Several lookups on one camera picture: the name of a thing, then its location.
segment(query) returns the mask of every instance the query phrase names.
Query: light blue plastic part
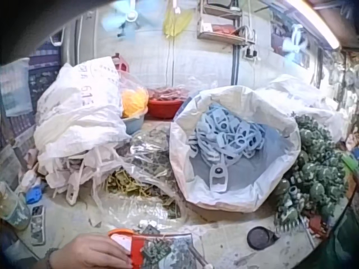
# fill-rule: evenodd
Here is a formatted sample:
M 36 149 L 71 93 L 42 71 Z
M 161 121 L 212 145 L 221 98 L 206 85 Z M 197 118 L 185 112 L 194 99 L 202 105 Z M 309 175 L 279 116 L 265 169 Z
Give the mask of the light blue plastic part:
M 190 156 L 198 153 L 210 169 L 210 189 L 225 192 L 228 182 L 228 167 L 241 157 L 252 158 L 264 146 L 265 130 L 256 123 L 249 123 L 232 115 L 219 105 L 210 106 L 198 122 L 195 134 L 190 136 Z M 217 179 L 224 184 L 215 184 Z
M 228 186 L 228 169 L 221 156 L 219 164 L 213 164 L 209 172 L 209 188 L 213 192 L 225 192 Z

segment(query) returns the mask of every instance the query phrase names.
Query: table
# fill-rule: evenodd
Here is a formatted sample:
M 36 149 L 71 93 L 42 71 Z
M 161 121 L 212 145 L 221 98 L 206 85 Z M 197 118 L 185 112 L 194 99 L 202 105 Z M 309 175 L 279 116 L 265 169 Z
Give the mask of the table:
M 144 129 L 152 128 L 153 125 L 153 122 L 145 122 Z M 347 197 L 351 197 L 354 191 L 351 177 L 349 186 L 351 187 Z M 33 247 L 30 244 L 30 228 L 18 232 L 19 238 L 42 258 L 49 248 L 63 247 L 80 233 L 107 233 L 111 229 L 120 228 L 119 225 L 104 219 L 89 196 L 89 188 L 81 188 L 77 203 L 72 207 L 66 202 L 64 194 L 53 198 L 53 190 L 46 189 L 42 200 L 34 205 L 45 206 L 46 244 Z M 347 197 L 342 198 L 336 206 L 336 220 L 348 204 Z M 127 215 L 121 216 L 118 212 L 117 218 L 126 220 Z M 255 226 L 275 230 L 274 211 L 268 201 L 250 214 L 210 211 L 188 205 L 185 221 L 174 222 L 174 225 L 167 227 L 165 231 L 192 233 L 195 248 L 216 269 L 292 268 L 314 250 L 306 232 L 296 231 L 283 234 L 274 245 L 263 251 L 255 251 L 248 246 L 246 240 L 247 233 Z M 319 239 L 314 241 L 316 247 L 321 242 Z

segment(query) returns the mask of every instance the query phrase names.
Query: blue bowl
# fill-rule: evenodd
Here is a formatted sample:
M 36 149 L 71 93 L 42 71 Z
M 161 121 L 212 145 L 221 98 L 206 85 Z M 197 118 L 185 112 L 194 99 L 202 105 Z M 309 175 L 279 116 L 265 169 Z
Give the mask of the blue bowl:
M 148 109 L 145 108 L 142 113 L 123 119 L 123 122 L 126 125 L 126 133 L 128 135 L 132 135 L 142 128 L 142 125 L 144 124 L 145 120 L 145 114 L 147 113 L 147 111 Z

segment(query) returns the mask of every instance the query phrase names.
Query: fluorescent light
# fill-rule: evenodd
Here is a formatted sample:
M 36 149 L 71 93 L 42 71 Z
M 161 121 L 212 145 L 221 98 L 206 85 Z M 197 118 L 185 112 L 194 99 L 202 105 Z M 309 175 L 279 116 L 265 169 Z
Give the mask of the fluorescent light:
M 314 27 L 317 28 L 333 49 L 339 48 L 340 43 L 331 29 L 306 2 L 303 0 L 287 0 L 287 2 L 302 13 L 314 25 Z

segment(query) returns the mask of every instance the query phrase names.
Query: metal shelf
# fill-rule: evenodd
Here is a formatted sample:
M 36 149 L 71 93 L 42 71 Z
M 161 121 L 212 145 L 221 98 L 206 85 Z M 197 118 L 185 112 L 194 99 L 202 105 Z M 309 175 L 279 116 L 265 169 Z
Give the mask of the metal shelf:
M 212 16 L 227 18 L 230 20 L 236 20 L 242 17 L 242 11 L 233 11 L 227 8 L 217 7 L 207 3 L 203 4 L 203 13 Z
M 232 45 L 255 44 L 255 38 L 254 40 L 246 40 L 242 36 L 216 33 L 213 31 L 204 31 L 204 29 L 207 30 L 207 27 L 203 28 L 203 23 L 206 23 L 202 19 L 203 14 L 235 20 L 235 25 L 237 25 L 237 27 L 242 26 L 242 12 L 232 11 L 223 7 L 212 6 L 210 4 L 207 4 L 206 0 L 199 0 L 199 20 L 197 22 L 198 39 L 217 41 Z

